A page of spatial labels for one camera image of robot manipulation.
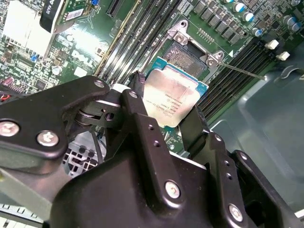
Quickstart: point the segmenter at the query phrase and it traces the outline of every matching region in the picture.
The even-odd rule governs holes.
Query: white connector
[[[281,61],[286,61],[288,57],[290,57],[290,54],[287,51],[282,52],[280,55],[276,56],[276,58],[280,59]]]
[[[265,47],[270,50],[274,50],[278,45],[279,45],[279,42],[276,39],[274,39],[274,40],[271,40],[269,43],[265,44]]]

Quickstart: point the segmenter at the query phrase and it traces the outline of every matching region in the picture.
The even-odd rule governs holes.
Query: barcode label
[[[66,21],[67,20],[71,20],[71,19],[76,18],[76,17],[79,17],[82,14],[83,11],[84,11],[84,9],[80,9],[80,10],[75,10],[73,12],[69,12],[68,15],[67,15],[67,17],[66,17]]]

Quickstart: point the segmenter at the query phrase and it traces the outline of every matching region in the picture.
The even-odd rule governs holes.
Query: blue connector
[[[31,60],[32,62],[36,62],[37,59],[38,59],[38,57],[39,57],[39,55],[33,54],[33,55],[30,57],[30,60]]]
[[[99,3],[99,0],[91,0],[93,6],[96,6]]]

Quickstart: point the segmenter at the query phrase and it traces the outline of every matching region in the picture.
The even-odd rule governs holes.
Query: mounting hole
[[[160,147],[161,145],[160,145],[160,143],[158,142],[158,141],[154,141],[154,143],[153,143],[153,145],[155,146],[155,147]]]
[[[232,176],[230,173],[226,173],[226,177],[229,179],[229,180],[232,180]]]
[[[105,119],[106,119],[107,121],[113,120],[113,119],[114,119],[114,113],[107,113],[107,114],[105,115]]]

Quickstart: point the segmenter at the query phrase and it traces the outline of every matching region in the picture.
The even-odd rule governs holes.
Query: red wire
[[[5,100],[7,100],[7,99],[9,99],[10,98],[10,95],[7,95],[6,97],[1,97],[1,100],[2,101],[5,101]]]

